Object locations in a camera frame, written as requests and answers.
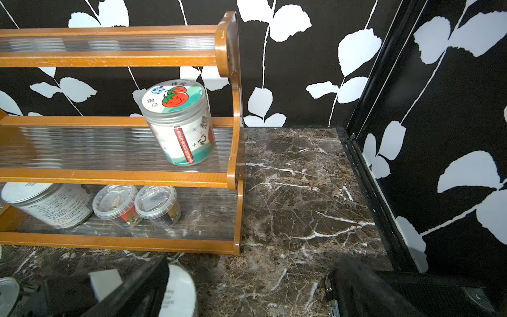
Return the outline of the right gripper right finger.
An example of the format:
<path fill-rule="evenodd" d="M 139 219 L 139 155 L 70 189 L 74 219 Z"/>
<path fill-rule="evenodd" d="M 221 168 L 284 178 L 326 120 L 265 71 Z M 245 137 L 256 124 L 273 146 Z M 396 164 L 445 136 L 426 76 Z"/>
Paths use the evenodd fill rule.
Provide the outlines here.
<path fill-rule="evenodd" d="M 405 297 L 357 259 L 340 255 L 332 271 L 338 316 L 423 316 Z"/>

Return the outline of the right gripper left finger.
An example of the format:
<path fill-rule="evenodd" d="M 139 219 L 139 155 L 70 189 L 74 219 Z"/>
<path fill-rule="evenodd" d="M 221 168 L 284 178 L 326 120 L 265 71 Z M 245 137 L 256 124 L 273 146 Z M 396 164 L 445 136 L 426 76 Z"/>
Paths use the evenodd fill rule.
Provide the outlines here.
<path fill-rule="evenodd" d="M 170 277 L 166 256 L 151 259 L 84 316 L 158 316 Z"/>

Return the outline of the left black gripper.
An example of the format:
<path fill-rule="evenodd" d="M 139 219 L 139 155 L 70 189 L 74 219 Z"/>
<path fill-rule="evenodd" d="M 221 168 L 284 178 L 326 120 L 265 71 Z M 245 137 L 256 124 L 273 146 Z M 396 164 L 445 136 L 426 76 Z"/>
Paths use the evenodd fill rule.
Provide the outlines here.
<path fill-rule="evenodd" d="M 21 309 L 21 316 L 81 316 L 98 303 L 88 275 L 45 280 Z"/>

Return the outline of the white-lid green label jar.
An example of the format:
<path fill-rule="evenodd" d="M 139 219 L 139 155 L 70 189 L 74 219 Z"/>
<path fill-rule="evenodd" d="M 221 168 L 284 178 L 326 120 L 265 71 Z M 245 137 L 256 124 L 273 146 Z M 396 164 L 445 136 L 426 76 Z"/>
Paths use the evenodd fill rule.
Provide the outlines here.
<path fill-rule="evenodd" d="M 169 279 L 159 317 L 198 316 L 198 298 L 194 280 L 181 266 L 169 264 Z"/>

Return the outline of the orange three-tier wooden shelf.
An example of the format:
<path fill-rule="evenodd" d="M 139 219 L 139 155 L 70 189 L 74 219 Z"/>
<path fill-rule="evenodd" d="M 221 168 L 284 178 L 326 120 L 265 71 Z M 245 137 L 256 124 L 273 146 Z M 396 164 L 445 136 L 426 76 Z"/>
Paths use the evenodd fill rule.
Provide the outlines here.
<path fill-rule="evenodd" d="M 17 203 L 1 210 L 1 244 L 238 254 L 245 160 L 236 13 L 217 25 L 1 31 L 1 67 L 215 66 L 232 85 L 231 117 L 210 119 L 217 150 L 198 165 L 171 165 L 140 117 L 1 115 L 1 181 L 174 186 L 183 218 L 170 231 L 121 229 L 96 216 L 54 229 Z"/>

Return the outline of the strawberry lid red jar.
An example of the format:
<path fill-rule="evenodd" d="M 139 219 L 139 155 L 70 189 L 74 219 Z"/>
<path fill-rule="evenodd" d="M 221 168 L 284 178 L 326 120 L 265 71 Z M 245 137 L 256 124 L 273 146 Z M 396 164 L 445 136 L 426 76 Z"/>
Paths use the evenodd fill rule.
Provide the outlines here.
<path fill-rule="evenodd" d="M 146 90 L 139 108 L 171 164 L 196 165 L 213 152 L 209 101 L 200 83 L 174 79 L 156 84 Z"/>

